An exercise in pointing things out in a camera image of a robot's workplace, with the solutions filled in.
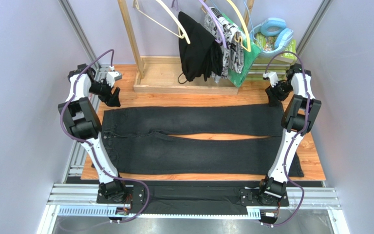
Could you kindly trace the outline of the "black denim trousers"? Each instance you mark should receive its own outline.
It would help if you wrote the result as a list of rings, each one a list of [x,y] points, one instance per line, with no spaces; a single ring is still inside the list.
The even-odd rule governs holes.
[[[121,173],[268,173],[279,149],[283,108],[130,107],[108,110],[102,141]]]

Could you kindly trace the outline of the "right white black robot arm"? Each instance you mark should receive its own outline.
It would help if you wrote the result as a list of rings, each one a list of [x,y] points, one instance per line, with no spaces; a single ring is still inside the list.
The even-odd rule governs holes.
[[[290,103],[281,119],[281,143],[272,167],[260,182],[258,200],[264,205],[280,202],[285,195],[289,172],[295,153],[304,136],[315,123],[321,101],[316,99],[310,85],[311,72],[295,63],[286,71],[286,79],[279,80],[275,72],[263,75],[270,82],[266,88],[269,106],[279,106],[290,93]]]

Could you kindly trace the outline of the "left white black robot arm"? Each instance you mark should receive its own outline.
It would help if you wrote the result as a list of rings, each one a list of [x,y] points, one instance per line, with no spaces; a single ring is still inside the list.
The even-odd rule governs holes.
[[[107,201],[123,203],[129,198],[129,193],[106,152],[101,135],[102,125],[89,100],[89,95],[94,94],[107,106],[120,107],[120,88],[113,86],[122,75],[114,67],[110,67],[106,77],[100,81],[94,79],[95,75],[95,70],[86,64],[78,65],[69,73],[69,96],[65,103],[58,105],[61,127],[89,153],[98,173],[99,196]]]

